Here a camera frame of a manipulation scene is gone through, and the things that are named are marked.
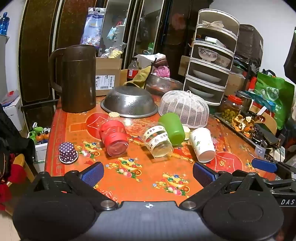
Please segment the white paper cup green print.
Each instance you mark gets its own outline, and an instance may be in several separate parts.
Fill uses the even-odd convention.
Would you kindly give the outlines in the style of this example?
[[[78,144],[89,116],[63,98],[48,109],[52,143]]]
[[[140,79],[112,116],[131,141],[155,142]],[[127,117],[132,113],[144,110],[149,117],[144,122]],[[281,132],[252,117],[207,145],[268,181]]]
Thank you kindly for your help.
[[[199,162],[207,163],[216,156],[211,132],[207,128],[197,128],[189,135],[189,142],[193,147]]]

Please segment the green plastic cup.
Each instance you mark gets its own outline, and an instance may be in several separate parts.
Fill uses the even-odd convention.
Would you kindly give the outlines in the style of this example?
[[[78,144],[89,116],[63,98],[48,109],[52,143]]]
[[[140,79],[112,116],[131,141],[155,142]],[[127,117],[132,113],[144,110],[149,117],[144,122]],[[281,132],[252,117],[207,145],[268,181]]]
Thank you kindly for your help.
[[[177,114],[164,114],[159,118],[159,122],[165,127],[169,140],[173,146],[178,146],[184,141],[185,132]]]

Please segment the purple polka dot cupcake liner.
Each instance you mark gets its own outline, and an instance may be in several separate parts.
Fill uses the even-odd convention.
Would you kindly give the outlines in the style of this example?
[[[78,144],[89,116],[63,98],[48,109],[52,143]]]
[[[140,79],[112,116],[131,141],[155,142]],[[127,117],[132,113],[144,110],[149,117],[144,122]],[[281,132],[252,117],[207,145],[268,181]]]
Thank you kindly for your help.
[[[71,142],[63,142],[59,146],[59,160],[63,164],[72,164],[78,159],[78,152]]]

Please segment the dark metal tray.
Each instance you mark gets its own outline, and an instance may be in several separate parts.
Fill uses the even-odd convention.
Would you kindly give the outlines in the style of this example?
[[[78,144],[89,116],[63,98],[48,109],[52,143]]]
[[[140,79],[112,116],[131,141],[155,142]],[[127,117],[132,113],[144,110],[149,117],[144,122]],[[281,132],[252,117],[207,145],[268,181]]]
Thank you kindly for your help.
[[[243,132],[238,132],[235,130],[235,128],[226,120],[224,120],[221,116],[221,113],[215,113],[214,117],[217,118],[227,126],[232,132],[234,132],[237,136],[242,138],[245,142],[250,144],[253,148],[256,146],[261,146],[265,149],[273,149],[277,150],[280,147],[280,139],[277,138],[274,134],[272,134],[270,131],[262,127],[262,124],[256,123],[254,125],[254,128],[252,130],[252,134],[250,137],[247,137],[243,134]]]

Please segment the clear glass printed band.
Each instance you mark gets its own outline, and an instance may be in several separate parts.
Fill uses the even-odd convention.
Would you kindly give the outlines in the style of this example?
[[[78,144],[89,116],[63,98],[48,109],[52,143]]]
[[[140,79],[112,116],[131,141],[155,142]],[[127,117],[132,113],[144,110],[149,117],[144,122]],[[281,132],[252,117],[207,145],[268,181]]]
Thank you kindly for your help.
[[[168,133],[160,122],[153,122],[145,126],[140,138],[154,158],[164,157],[173,151]]]

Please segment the pickle jar red lid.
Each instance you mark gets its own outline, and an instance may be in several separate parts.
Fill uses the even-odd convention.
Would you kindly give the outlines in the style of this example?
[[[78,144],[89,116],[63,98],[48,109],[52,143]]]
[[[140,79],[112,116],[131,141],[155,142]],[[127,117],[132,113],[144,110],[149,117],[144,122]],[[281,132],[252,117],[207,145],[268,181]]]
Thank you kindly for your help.
[[[231,123],[232,119],[238,116],[242,107],[242,99],[235,95],[229,95],[221,102],[221,117],[226,122]]]

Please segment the steel colander bowl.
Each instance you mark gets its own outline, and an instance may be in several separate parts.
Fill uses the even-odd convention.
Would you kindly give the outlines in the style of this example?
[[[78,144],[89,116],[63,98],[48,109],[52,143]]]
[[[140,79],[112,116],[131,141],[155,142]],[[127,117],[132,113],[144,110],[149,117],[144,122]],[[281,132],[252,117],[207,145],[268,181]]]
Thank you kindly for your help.
[[[108,113],[117,112],[125,118],[146,118],[158,112],[152,95],[145,89],[134,86],[112,89],[100,106]]]

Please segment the white storage box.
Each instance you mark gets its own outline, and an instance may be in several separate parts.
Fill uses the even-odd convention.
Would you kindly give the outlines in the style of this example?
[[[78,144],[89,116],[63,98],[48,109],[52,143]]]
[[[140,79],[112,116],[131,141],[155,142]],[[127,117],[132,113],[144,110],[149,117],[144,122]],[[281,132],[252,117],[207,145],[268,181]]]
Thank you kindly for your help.
[[[21,110],[21,99],[17,97],[10,105],[4,107],[4,112],[11,119],[16,129],[20,132],[25,124],[25,117]]]

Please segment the copper metal basin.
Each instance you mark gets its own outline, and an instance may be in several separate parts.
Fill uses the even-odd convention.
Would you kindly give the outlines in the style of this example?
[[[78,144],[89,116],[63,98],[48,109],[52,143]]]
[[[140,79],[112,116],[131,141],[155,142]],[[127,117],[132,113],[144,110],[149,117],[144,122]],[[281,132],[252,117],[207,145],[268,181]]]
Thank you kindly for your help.
[[[163,96],[171,90],[182,90],[183,84],[172,78],[158,77],[150,74],[144,87],[150,94]]]

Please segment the cardboard box with label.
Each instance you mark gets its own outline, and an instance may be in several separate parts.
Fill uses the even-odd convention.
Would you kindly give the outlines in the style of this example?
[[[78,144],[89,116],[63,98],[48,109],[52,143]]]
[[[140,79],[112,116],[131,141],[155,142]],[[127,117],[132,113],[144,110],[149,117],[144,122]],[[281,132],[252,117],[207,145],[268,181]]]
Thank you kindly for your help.
[[[96,96],[106,96],[120,85],[121,59],[96,58]]]

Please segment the black bag on rack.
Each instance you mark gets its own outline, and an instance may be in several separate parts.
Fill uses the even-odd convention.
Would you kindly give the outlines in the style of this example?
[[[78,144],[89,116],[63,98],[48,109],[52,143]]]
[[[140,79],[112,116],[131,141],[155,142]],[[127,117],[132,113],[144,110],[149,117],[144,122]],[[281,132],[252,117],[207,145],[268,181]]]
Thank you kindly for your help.
[[[263,37],[252,25],[241,24],[235,56],[245,64],[251,64],[252,71],[259,72],[263,57]]]

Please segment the white tiered dish rack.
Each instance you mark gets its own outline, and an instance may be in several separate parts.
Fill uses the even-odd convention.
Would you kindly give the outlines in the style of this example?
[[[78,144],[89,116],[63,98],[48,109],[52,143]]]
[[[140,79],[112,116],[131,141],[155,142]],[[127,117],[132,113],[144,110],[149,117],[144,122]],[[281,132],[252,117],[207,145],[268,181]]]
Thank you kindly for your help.
[[[183,90],[219,106],[232,68],[239,21],[217,9],[201,9],[192,43]]]

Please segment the blue printed plastic bag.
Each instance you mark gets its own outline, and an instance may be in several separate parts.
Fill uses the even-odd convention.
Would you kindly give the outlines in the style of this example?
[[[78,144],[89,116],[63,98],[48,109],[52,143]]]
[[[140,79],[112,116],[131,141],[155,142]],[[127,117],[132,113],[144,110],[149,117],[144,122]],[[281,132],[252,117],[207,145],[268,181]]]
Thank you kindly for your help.
[[[81,45],[91,45],[99,49],[106,8],[88,8]]]

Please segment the dark wooden cabinet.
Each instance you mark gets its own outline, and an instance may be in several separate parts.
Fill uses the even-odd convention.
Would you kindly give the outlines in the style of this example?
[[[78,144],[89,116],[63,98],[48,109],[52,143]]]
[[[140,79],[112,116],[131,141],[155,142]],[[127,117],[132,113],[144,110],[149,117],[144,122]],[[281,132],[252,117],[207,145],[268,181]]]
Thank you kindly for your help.
[[[166,55],[171,76],[179,78],[181,57],[189,52],[198,11],[210,1],[27,1],[21,25],[18,74],[27,122],[51,120],[58,94],[49,84],[48,59],[60,48],[77,45],[91,7],[105,7],[106,38],[112,26],[125,24],[122,64],[153,45]]]

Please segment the blue water bottle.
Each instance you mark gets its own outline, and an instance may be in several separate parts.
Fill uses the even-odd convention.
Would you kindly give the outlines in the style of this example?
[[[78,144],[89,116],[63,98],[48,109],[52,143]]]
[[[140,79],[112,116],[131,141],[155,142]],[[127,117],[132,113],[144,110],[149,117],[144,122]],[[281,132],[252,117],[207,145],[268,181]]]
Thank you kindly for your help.
[[[3,17],[0,20],[0,35],[6,36],[8,31],[8,26],[10,23],[10,18],[8,13],[4,12]]]

